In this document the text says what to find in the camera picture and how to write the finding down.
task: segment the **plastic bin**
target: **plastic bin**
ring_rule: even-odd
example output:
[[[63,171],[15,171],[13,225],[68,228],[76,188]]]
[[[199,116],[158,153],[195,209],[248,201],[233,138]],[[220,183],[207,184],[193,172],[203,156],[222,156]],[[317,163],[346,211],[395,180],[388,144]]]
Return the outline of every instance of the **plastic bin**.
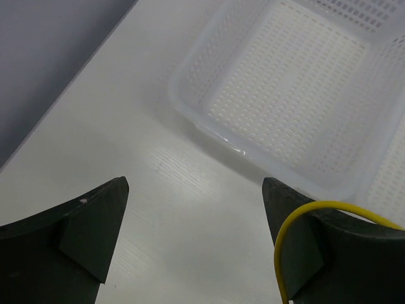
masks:
[[[405,110],[404,0],[228,0],[169,84],[203,132],[317,200],[374,179]]]

